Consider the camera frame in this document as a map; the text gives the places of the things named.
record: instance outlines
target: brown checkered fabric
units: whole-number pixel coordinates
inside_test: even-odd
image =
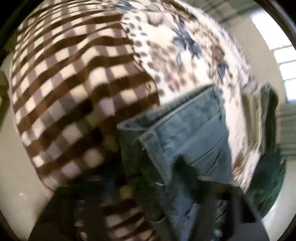
[[[19,26],[11,91],[17,129],[54,190],[118,152],[116,124],[158,104],[122,14],[98,1],[45,1]]]

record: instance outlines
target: window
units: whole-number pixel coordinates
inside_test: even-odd
[[[296,50],[280,26],[265,11],[252,16],[252,21],[273,51],[284,80],[288,101],[296,100]]]

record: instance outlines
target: blue denim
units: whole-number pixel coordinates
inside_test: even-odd
[[[117,127],[125,173],[146,218],[164,240],[187,241],[199,204],[178,174],[176,160],[182,158],[197,176],[233,180],[219,90],[204,87]]]

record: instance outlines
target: white wall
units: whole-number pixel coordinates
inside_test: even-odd
[[[278,64],[252,19],[237,17],[225,23],[224,27],[241,45],[256,80],[260,83],[269,82],[277,91],[279,102],[284,103],[286,92]]]

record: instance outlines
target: brown spots print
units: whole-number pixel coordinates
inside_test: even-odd
[[[155,80],[155,82],[156,82],[157,84],[160,83],[160,77],[159,77],[158,75],[155,76],[154,80]]]
[[[168,51],[171,53],[176,53],[176,48],[174,46],[168,46]]]
[[[159,96],[164,96],[165,92],[163,90],[158,90],[158,94],[159,94]]]
[[[178,81],[174,81],[174,84],[175,84],[175,88],[177,91],[180,91],[180,84],[178,83]]]
[[[174,89],[174,87],[173,87],[171,84],[169,84],[168,87],[169,87],[169,89],[170,89],[172,92],[175,92],[175,89]]]
[[[190,73],[189,74],[189,79],[194,83],[196,84],[198,82],[198,79],[196,78],[195,74],[194,73]]]
[[[177,64],[173,60],[169,60],[169,65],[172,70],[178,68]]]
[[[157,43],[152,43],[151,47],[154,48],[155,50],[159,50],[161,48],[161,46]]]
[[[135,42],[135,45],[136,45],[137,47],[142,47],[142,43],[141,43],[139,40],[137,40],[137,41]]]
[[[181,78],[180,83],[181,83],[182,86],[185,86],[186,85],[186,80],[184,78]]]
[[[172,75],[169,73],[165,73],[165,82],[171,82],[172,81]]]
[[[158,71],[159,69],[151,62],[147,63],[148,67],[155,70],[155,71]]]
[[[168,56],[168,52],[164,48],[161,50],[161,53]]]
[[[132,24],[132,23],[129,23],[129,26],[131,27],[131,29],[135,29],[135,26],[134,26],[134,24]]]

